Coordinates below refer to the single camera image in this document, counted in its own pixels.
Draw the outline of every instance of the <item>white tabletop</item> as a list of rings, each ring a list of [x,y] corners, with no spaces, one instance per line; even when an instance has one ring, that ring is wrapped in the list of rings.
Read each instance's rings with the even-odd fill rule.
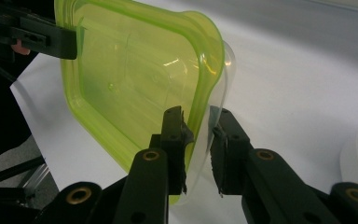
[[[311,186],[341,181],[339,152],[358,128],[358,12],[295,0],[144,0],[210,17],[236,55],[225,108],[254,147],[279,152]],[[59,60],[39,55],[12,91],[59,189],[103,188],[125,173],[70,114]],[[243,223],[240,197],[220,199],[211,165],[170,223]]]

